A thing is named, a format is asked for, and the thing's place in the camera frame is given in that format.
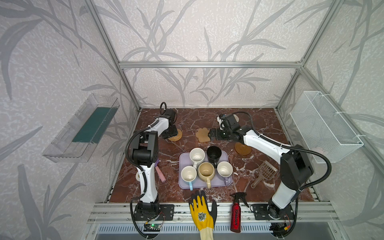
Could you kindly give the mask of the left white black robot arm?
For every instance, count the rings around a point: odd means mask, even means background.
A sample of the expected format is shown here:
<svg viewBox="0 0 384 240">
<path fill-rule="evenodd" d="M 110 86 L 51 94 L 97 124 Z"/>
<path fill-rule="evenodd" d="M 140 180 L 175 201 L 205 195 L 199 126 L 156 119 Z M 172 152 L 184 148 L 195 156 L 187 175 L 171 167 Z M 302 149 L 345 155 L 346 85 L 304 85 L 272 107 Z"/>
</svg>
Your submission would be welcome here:
<svg viewBox="0 0 384 240">
<path fill-rule="evenodd" d="M 159 154 L 159 136 L 168 139 L 178 135 L 175 122 L 177 114 L 173 109 L 160 108 L 160 115 L 146 128 L 133 134 L 126 146 L 127 160 L 134 165 L 140 177 L 141 195 L 137 212 L 158 215 L 160 203 L 155 183 L 155 166 Z"/>
</svg>

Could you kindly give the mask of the white speckled mug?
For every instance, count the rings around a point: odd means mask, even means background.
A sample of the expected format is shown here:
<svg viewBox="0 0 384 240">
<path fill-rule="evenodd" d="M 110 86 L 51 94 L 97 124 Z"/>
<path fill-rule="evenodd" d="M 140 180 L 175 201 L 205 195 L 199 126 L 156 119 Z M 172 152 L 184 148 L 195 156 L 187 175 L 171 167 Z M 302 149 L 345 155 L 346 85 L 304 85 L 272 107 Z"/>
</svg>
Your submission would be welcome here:
<svg viewBox="0 0 384 240">
<path fill-rule="evenodd" d="M 194 148 L 191 150 L 189 156 L 193 163 L 193 167 L 197 169 L 205 159 L 205 151 L 201 148 Z"/>
</svg>

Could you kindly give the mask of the brown wooden round coaster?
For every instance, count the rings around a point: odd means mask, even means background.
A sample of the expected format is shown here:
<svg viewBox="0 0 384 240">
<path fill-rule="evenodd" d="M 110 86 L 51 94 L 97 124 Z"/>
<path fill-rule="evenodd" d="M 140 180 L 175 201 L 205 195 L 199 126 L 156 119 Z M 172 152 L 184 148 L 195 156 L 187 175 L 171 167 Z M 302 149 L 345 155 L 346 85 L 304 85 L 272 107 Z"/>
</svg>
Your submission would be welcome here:
<svg viewBox="0 0 384 240">
<path fill-rule="evenodd" d="M 246 156 L 246 155 L 249 155 L 251 153 L 252 148 L 247 146 L 247 145 L 241 144 L 241 143 L 235 143 L 235 151 L 239 155 Z"/>
</svg>

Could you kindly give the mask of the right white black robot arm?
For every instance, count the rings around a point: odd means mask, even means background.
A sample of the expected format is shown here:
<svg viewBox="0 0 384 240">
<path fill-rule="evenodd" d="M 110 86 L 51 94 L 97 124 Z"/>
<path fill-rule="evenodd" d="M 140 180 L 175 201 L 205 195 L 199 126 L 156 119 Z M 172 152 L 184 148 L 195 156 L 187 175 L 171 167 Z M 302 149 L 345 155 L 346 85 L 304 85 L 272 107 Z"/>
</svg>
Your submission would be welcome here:
<svg viewBox="0 0 384 240">
<path fill-rule="evenodd" d="M 325 155 L 304 149 L 300 145 L 286 145 L 263 135 L 256 130 L 250 114 L 242 113 L 250 117 L 251 126 L 240 126 L 234 117 L 235 114 L 221 114 L 217 117 L 219 127 L 209 130 L 208 136 L 211 140 L 238 142 L 254 148 L 280 165 L 281 184 L 270 200 L 271 209 L 285 209 L 304 189 L 317 185 L 330 176 L 332 164 Z M 324 175 L 310 183 L 307 181 L 315 171 L 309 155 L 323 159 L 327 165 Z"/>
</svg>

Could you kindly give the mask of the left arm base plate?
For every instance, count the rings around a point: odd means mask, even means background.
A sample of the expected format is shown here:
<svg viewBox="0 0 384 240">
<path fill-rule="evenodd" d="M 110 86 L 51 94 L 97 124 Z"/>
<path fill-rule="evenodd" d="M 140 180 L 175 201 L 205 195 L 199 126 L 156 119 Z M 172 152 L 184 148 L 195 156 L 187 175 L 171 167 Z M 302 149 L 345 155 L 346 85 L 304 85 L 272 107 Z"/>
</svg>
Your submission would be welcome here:
<svg viewBox="0 0 384 240">
<path fill-rule="evenodd" d="M 156 217 L 159 221 L 172 221 L 175 205 L 138 203 L 134 210 L 135 221 L 146 221 Z"/>
</svg>

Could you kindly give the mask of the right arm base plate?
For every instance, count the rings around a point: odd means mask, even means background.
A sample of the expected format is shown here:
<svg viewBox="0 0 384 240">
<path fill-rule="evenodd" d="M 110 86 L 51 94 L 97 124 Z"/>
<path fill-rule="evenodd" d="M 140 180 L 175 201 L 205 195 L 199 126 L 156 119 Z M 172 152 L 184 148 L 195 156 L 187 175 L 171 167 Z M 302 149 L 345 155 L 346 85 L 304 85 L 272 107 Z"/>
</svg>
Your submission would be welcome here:
<svg viewBox="0 0 384 240">
<path fill-rule="evenodd" d="M 256 220 L 293 220 L 295 216 L 295 211 L 291 205 L 288 205 L 281 210 L 278 207 L 270 206 L 269 204 L 253 204 L 250 206 L 250 210 L 254 214 Z"/>
</svg>

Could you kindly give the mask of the woven tan round coaster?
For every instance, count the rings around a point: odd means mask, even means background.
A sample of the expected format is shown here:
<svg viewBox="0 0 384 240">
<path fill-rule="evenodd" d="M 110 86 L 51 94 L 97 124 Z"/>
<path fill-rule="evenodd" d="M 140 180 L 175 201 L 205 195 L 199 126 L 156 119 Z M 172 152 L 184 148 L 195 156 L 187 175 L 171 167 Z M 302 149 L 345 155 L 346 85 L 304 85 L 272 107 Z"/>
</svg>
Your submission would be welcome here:
<svg viewBox="0 0 384 240">
<path fill-rule="evenodd" d="M 182 138 L 182 136 L 183 136 L 183 132 L 180 129 L 177 129 L 177 135 L 168 138 L 168 140 L 172 142 L 176 142 L 176 141 L 179 141 Z"/>
</svg>

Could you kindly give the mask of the cork flower coaster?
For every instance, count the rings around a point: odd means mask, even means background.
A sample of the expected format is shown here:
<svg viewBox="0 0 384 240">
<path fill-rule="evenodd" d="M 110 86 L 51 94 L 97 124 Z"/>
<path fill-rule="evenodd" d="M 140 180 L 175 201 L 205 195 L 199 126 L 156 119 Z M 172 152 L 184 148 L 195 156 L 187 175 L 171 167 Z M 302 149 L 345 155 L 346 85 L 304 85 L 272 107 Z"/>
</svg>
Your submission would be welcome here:
<svg viewBox="0 0 384 240">
<path fill-rule="evenodd" d="M 196 138 L 198 139 L 199 143 L 207 143 L 211 141 L 211 138 L 209 136 L 210 130 L 207 128 L 199 128 L 196 132 Z"/>
</svg>

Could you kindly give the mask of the black mug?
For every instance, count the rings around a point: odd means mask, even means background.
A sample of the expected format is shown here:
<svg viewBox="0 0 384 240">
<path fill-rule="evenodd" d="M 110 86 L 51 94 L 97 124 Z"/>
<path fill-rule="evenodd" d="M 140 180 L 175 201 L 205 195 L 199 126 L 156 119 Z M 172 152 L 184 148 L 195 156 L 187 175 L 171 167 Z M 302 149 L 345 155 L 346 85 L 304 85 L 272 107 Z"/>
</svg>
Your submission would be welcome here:
<svg viewBox="0 0 384 240">
<path fill-rule="evenodd" d="M 207 156 L 208 156 L 208 161 L 216 169 L 218 167 L 220 157 L 222 156 L 222 150 L 217 146 L 210 146 L 207 149 Z"/>
</svg>

